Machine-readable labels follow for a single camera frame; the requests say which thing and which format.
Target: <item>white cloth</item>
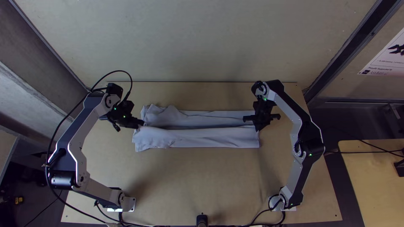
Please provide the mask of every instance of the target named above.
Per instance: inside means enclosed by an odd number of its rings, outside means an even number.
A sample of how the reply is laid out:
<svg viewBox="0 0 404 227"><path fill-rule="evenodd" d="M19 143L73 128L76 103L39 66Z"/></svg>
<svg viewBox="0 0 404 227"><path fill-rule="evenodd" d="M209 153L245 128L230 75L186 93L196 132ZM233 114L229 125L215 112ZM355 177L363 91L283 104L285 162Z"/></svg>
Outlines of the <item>white cloth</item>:
<svg viewBox="0 0 404 227"><path fill-rule="evenodd" d="M179 111L174 106L144 106L145 126L136 129L136 152L169 147L260 147L252 122L243 122L254 111Z"/></svg>

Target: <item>tan tabletop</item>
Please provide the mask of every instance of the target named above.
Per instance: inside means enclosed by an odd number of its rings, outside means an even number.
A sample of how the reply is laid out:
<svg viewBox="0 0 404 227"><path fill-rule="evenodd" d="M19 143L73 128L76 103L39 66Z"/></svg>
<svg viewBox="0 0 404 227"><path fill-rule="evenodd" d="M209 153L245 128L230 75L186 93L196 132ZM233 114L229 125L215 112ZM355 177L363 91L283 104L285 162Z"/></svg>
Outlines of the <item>tan tabletop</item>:
<svg viewBox="0 0 404 227"><path fill-rule="evenodd" d="M11 159L10 153L16 138L15 135L0 130L0 183Z"/></svg>
<svg viewBox="0 0 404 227"><path fill-rule="evenodd" d="M124 92L128 82L117 83ZM143 105L175 105L181 110L251 110L256 100L253 83L135 82L129 100L140 115ZM307 110L301 89L285 84L286 92ZM277 107L281 119L260 132L261 147L169 148L136 153L133 129L116 132L110 123L98 121L87 136L83 153L91 177L106 186L120 187L136 197L127 222L149 225L195 225L198 214L209 216L210 224L248 224L267 198L279 192L293 162L289 133L292 124ZM285 223L341 220L341 215L324 158L313 166L304 188L304 201L297 211L287 213ZM94 200L69 192L67 202L89 214L104 218ZM117 218L117 213L108 213ZM280 212L263 214L258 222L277 222ZM98 223L70 208L63 222Z"/></svg>
<svg viewBox="0 0 404 227"><path fill-rule="evenodd" d="M403 139L366 140L386 150L404 148ZM341 152L380 151L358 140L338 143ZM393 163L402 158L389 153L342 154L366 227L403 226L404 177Z"/></svg>

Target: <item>floor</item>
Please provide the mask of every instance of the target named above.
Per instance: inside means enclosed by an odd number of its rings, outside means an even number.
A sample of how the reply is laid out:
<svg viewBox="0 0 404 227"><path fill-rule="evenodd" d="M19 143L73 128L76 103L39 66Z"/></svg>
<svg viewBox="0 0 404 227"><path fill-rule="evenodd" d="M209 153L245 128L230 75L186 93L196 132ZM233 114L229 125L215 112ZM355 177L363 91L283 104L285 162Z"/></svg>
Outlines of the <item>floor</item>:
<svg viewBox="0 0 404 227"><path fill-rule="evenodd" d="M313 121L322 129L326 151L338 150L338 141L352 139L387 139L401 137L402 134L392 131L387 124L386 110L380 108L316 108L310 110ZM343 221L320 222L306 224L285 224L284 227L362 227L364 226L359 206L345 168L345 164L339 154L325 156L335 194L340 206ZM25 203L12 206L13 212L8 215L10 220L15 220L16 227L22 227L37 213L54 200L47 187L40 187L35 177L37 173L29 170L21 170L16 165L8 170L9 191L14 195L24 196ZM96 224L60 223L63 205L56 201L45 212L37 217L29 227L100 227Z"/></svg>

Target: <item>poster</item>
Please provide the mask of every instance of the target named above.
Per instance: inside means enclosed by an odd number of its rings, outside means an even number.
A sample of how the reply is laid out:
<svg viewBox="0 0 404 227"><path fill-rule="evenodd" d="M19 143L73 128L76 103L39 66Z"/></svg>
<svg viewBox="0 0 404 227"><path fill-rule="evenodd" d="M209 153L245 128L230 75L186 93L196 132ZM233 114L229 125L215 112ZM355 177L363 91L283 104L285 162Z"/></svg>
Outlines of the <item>poster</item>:
<svg viewBox="0 0 404 227"><path fill-rule="evenodd" d="M404 28L358 74L404 76Z"/></svg>

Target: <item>black cable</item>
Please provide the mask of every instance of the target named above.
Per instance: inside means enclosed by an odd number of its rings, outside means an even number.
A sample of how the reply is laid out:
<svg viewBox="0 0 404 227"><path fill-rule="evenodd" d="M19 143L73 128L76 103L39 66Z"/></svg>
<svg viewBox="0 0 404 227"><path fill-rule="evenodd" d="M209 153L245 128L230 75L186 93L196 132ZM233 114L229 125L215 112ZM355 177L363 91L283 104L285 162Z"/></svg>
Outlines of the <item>black cable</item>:
<svg viewBox="0 0 404 227"><path fill-rule="evenodd" d="M364 140L361 140L361 139L359 139L358 137L352 135L351 133L349 133L349 132L347 132L347 131L345 131L345 130L339 129L339 128L335 127L335 126L331 126L330 128L334 128L334 129L336 129L336 130L338 130L338 131L340 131L340 132L343 132L343 133L345 133L345 134L351 136L352 138L355 138L356 140L361 141L361 142L364 143L364 144L367 144L367 145L369 145L369 146L371 146L371 147L374 147L374 148L377 148L377 149L382 150L382 151L369 151L369 152L357 152L357 153L390 153L390 154L392 154L392 155L395 155L395 156L404 158L404 156L402 156L402 155L393 153L393 152L401 151L401 150L386 150L386 149L380 148L380 147L378 147L378 146L376 146L376 145L373 145L373 144L371 144L371 143L368 143L368 142L366 142L366 141L364 141ZM342 153L342 152L330 152L330 151L328 151L327 153Z"/></svg>
<svg viewBox="0 0 404 227"><path fill-rule="evenodd" d="M126 225L124 225L122 222L123 222L123 218L122 218L122 212L119 212L118 213L118 220L119 220L119 222L123 225L123 227L127 227Z"/></svg>
<svg viewBox="0 0 404 227"><path fill-rule="evenodd" d="M106 215L104 212L102 212L102 210L101 210L100 206L98 205L98 203L96 204L96 206L97 206L98 210L101 212L102 215L104 215L106 218L108 218L108 219L110 219L112 221L116 221L116 222L119 222L121 224L130 224L130 225L139 226L139 227L150 227L150 226L141 225L141 224L134 224L134 223L130 223L130 222L124 222L123 220L120 221L120 220L113 219L113 218L109 217L108 215Z"/></svg>
<svg viewBox="0 0 404 227"><path fill-rule="evenodd" d="M276 225L282 224L283 221L284 221L285 218L286 218L286 212L285 212L285 211L282 211L282 219L281 219L281 221L279 221L278 223L274 223L274 224L271 224L271 223L254 223L255 220L257 220L257 218L258 218L262 213L268 212L268 211L272 211L273 209L275 209L275 208L279 205L280 202L282 202L282 199L279 199L279 200L274 204L274 206L271 208L271 207L269 206L269 202L271 201L271 199L272 199L274 196L278 196L278 194L277 194L277 195L273 195L273 196L271 196L271 197L268 199L268 209L263 210L263 211L261 211L260 213L258 213L258 214L253 218L253 220L252 220L249 224L247 224L247 225L242 225L242 226L240 226L240 227L250 227L250 226L256 226L256 225L264 225L264 226L271 227L271 226L276 226Z"/></svg>
<svg viewBox="0 0 404 227"><path fill-rule="evenodd" d="M39 212L31 221L29 221L28 223L26 223L24 225L24 227L27 227L27 225L29 225L31 222L33 222L38 216L40 216L40 214L42 214L46 209L48 209L52 204L54 204L58 199L56 198L52 203L50 203L47 207L45 207L43 210L41 210L41 212Z"/></svg>
<svg viewBox="0 0 404 227"><path fill-rule="evenodd" d="M113 73L116 73L116 72L123 72L123 73L126 73L126 74L129 76L129 78L130 78L130 88L129 88L129 91L126 93L125 97L123 98L123 101L126 101L126 99L129 97L130 92L132 91L133 80L132 80L131 75L130 75L127 71L125 71L125 70L115 70L115 71L112 71L112 72L107 73L106 75L104 75L103 77L101 77L101 78L93 85L93 87L90 89L90 91L93 91L94 88L97 86L97 84L98 84L99 82L101 82L101 80L103 80L105 77L107 77L107 76L109 76L109 75L111 75L111 74L113 74Z"/></svg>

